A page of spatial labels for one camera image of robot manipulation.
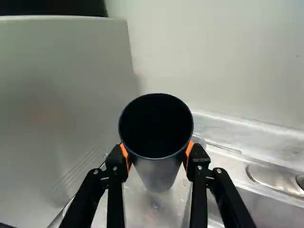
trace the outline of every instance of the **cup rim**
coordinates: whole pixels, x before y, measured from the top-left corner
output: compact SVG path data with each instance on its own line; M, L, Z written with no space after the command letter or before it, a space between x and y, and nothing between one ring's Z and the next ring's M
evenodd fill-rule
M182 103L184 104L184 106L187 108L187 110L188 110L188 112L189 112L189 114L190 114L190 117L191 117L191 125L192 125L192 127L191 127L191 134L190 134L190 136L189 136L189 139L186 141L186 143L185 143L179 150L177 150L177 151L174 152L173 154L170 154L170 155L167 155L167 156L161 157L161 158L149 158L149 157L145 157L145 156L142 156L142 155L139 155L139 154L135 153L134 151L132 151L132 150L125 144L124 140L123 140L122 137L121 137L121 132L120 132L121 118L122 118L122 115L123 115L125 109L126 109L131 103L135 102L136 100L141 99L141 98L146 97L146 96L151 96L151 95L165 95L165 96L170 96L170 97L172 97L172 98L174 98L174 99L178 99L178 100L179 100L180 102L182 102ZM190 142L190 140L191 140L191 137L192 137L192 135L193 135L193 130L194 130L194 121L193 121L193 116L192 116L192 113L191 113L191 110L189 109L189 107L188 107L182 100L180 100L179 98L177 98L177 97L175 97L175 96L173 96L173 95L170 95L170 94L165 94L165 93L144 94L144 95L141 95L141 96L135 98L134 100L132 100L131 102L129 102L128 105L123 109L123 111L122 111L122 113L121 113L121 115L120 115L120 117L119 117L119 120L118 120L118 134L119 134L119 138L120 138L121 142L123 143L124 147L126 148L127 152L130 152L130 153L132 153L133 155L135 155L135 156L137 156L137 157L140 157L140 158L143 158L143 159L147 159L147 160L163 160L163 159L170 158L170 157L173 157L173 156L179 154L181 151L185 150L185 149L188 147L189 142Z

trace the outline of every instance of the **white cutting board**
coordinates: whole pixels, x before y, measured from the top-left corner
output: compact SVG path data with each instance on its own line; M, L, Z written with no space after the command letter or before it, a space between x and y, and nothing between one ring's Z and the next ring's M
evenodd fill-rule
M119 143L140 94L123 20L0 18L0 222L43 228Z

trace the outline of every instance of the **metal cup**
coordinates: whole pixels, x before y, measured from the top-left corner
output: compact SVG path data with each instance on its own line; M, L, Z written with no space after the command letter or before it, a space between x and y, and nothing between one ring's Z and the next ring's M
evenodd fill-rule
M125 107L118 128L146 188L171 188L193 133L187 105L168 94L143 95Z

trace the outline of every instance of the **water droplet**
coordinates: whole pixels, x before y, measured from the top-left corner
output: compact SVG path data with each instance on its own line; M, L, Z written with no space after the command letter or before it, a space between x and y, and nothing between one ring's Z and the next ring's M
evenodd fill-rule
M184 200L180 200L180 206L183 206L184 205Z
M155 209L157 209L158 208L158 206L154 203L153 204L153 207L155 208Z

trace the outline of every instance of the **stainless steel sink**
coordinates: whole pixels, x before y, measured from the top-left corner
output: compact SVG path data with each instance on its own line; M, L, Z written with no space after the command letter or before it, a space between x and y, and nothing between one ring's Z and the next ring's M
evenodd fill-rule
M206 140L206 151L211 157L209 168L222 167L228 171L257 227L303 227L304 198L301 188L296 185L295 177L303 172L300 164L304 162L304 133L202 112L194 112L194 120L195 136L192 139L201 144L205 143L202 138ZM254 167L251 174L248 172L250 166ZM288 186L291 183L297 186L299 194L290 190L292 188ZM190 190L191 183L187 180L183 167L172 189L156 195L146 190L136 170L132 168L124 185L127 227L189 227ZM106 227L106 202L105 194L99 203L92 227ZM50 227L58 227L66 209L67 207L63 209ZM209 191L208 209L209 227L224 227L216 202Z

